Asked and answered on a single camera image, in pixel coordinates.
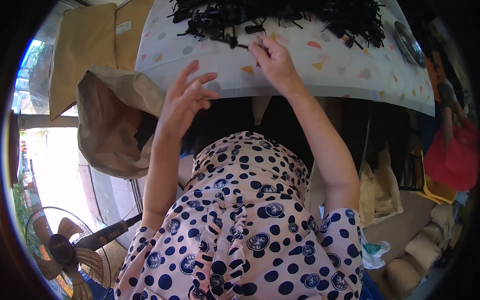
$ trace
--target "table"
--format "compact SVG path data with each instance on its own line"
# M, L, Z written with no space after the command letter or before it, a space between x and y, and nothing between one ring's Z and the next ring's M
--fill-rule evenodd
M315 18L279 27L273 18L264 28L268 36L287 47L295 67L313 96L350 97L387 102L434 116L433 90L426 69L409 64L401 55L393 38L394 22L408 25L396 0L383 0L380 8L386 38L384 47L367 48L359 37L357 45L347 48L343 39L325 30L326 23ZM244 48L230 49L228 44L192 35L177 36L188 25L187 20L173 24L171 3L155 0L145 21L135 70L145 73L158 86L167 89L179 71L191 60L200 61L198 73L217 72L217 80L207 87L222 98L278 95L255 67ZM256 34L247 35L236 26L239 43L248 44Z

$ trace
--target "metal bowl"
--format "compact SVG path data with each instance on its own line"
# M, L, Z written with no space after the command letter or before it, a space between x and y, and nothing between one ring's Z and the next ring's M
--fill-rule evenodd
M403 57L412 65L425 69L425 55L412 32L402 23L395 22L394 38Z

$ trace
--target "fan motor housing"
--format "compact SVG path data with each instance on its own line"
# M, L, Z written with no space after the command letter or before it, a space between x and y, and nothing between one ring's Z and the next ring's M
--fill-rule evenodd
M66 237L61 234L54 234L48 240L48 249L53 259L61 265L73 263L75 249Z

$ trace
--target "black pants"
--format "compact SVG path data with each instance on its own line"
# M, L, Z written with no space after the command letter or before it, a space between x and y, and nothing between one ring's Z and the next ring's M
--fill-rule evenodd
M272 97L257 126L251 97L212 100L210 109L197 113L184 141L193 145L194 153L198 155L213 142L241 131L256 132L282 144L305 163L309 173L312 171L313 155L307 138L292 107L282 96Z

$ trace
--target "black plastic component pile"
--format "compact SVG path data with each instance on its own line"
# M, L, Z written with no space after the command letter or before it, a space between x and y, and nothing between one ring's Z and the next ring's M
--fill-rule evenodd
M327 22L327 28L338 38L348 36L345 45L353 44L363 47L356 40L361 36L361 43L379 48L385 34L382 30L380 6L374 0L176 0L172 7L173 23L188 20L188 28L179 36L194 35L199 41L205 37L224 42L230 48L243 47L237 41L235 26L242 23L252 23L245 26L247 34L265 32L263 23L268 17L275 18L278 26L284 22L292 22L299 29L296 21L312 20L312 16ZM232 34L225 30L231 28Z

